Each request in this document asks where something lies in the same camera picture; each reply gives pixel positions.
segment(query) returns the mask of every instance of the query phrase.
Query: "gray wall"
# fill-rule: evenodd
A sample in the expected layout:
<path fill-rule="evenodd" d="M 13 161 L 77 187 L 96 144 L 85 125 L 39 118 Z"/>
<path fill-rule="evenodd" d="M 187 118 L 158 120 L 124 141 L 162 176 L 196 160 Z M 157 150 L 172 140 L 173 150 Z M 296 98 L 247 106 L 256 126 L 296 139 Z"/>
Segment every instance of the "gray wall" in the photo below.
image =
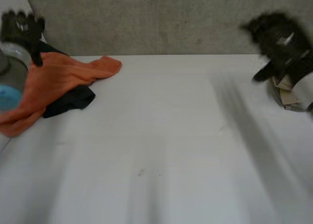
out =
<path fill-rule="evenodd" d="M 70 55 L 245 54 L 238 26 L 285 10 L 313 34 L 313 0 L 29 0 L 48 43 Z"/>

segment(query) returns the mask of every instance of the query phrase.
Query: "white tabletop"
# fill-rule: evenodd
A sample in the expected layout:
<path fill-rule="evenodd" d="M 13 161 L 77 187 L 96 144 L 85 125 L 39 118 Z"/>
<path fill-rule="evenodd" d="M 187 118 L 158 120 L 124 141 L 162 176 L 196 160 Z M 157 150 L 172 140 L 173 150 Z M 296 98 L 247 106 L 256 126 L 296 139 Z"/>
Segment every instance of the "white tabletop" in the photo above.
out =
<path fill-rule="evenodd" d="M 256 55 L 113 56 L 84 110 L 49 119 L 0 155 L 0 223 L 281 223 L 210 77 L 249 83 Z M 75 57 L 90 62 L 99 57 Z"/>

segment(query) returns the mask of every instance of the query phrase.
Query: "blue object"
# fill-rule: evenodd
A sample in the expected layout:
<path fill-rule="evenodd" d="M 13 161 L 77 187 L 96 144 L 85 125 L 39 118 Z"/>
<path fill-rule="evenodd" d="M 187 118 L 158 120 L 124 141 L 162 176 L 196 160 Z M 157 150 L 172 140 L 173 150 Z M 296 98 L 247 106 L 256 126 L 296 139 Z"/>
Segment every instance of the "blue object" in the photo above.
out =
<path fill-rule="evenodd" d="M 0 111 L 17 108 L 22 99 L 22 93 L 7 85 L 0 85 Z"/>

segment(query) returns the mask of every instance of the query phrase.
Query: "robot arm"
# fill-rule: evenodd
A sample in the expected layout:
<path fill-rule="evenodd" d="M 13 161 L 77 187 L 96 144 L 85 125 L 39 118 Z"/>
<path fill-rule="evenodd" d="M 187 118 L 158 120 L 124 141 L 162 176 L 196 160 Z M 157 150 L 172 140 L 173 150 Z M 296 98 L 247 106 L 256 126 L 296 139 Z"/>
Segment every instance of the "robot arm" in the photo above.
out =
<path fill-rule="evenodd" d="M 43 64 L 39 40 L 45 27 L 43 19 L 17 15 L 10 11 L 2 16 L 0 44 L 0 112 L 12 110 L 22 99 L 28 69 L 33 61 Z"/>
<path fill-rule="evenodd" d="M 262 14 L 242 26 L 270 62 L 253 79 L 263 82 L 289 76 L 292 91 L 313 110 L 313 47 L 299 23 L 283 13 Z"/>

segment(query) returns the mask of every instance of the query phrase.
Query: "orange cloth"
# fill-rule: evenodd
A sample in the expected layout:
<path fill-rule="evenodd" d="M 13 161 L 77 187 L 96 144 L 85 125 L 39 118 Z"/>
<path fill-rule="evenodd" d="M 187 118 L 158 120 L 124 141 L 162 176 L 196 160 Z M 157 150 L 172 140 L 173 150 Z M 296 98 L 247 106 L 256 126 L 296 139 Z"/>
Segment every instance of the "orange cloth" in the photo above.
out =
<path fill-rule="evenodd" d="M 87 85 L 97 78 L 118 73 L 120 61 L 104 56 L 85 64 L 64 54 L 42 53 L 44 65 L 32 64 L 18 108 L 0 116 L 0 132 L 15 137 L 32 126 L 45 112 L 47 105 L 78 85 Z"/>

